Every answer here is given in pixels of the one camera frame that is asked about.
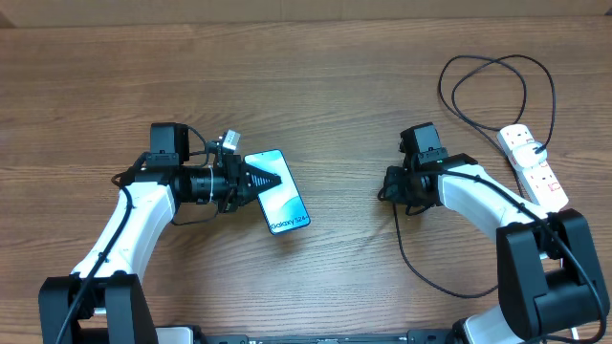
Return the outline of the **Samsung Galaxy smartphone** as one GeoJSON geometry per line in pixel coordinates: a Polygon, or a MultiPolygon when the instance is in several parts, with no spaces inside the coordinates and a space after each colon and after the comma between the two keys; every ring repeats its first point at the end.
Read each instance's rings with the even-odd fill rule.
{"type": "Polygon", "coordinates": [[[258,195],[258,201],[272,235],[280,235],[311,223],[283,153],[269,150],[245,157],[247,164],[272,173],[281,184],[258,195]]]}

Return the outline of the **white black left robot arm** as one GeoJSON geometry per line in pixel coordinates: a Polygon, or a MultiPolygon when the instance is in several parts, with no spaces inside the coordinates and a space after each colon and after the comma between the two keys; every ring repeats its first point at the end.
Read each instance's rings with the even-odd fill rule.
{"type": "Polygon", "coordinates": [[[237,133],[205,141],[200,165],[189,164],[193,127],[154,123],[150,148],[113,177],[117,206],[86,257],[70,274],[49,277],[38,294],[46,343],[203,343],[192,325],[158,327],[142,290],[152,252],[181,204],[214,204],[219,214],[244,206],[281,183],[242,161],[237,133]]]}

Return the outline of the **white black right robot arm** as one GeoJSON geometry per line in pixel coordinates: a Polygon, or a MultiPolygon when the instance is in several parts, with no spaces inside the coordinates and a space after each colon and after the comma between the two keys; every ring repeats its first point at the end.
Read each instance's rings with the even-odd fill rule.
{"type": "Polygon", "coordinates": [[[586,219],[553,212],[491,178],[466,154],[451,156],[433,123],[401,134],[404,162],[386,170],[378,198],[414,216],[444,206],[496,244],[497,306],[449,329],[410,330],[410,343],[542,343],[560,331],[598,322],[606,332],[610,300],[586,219]]]}

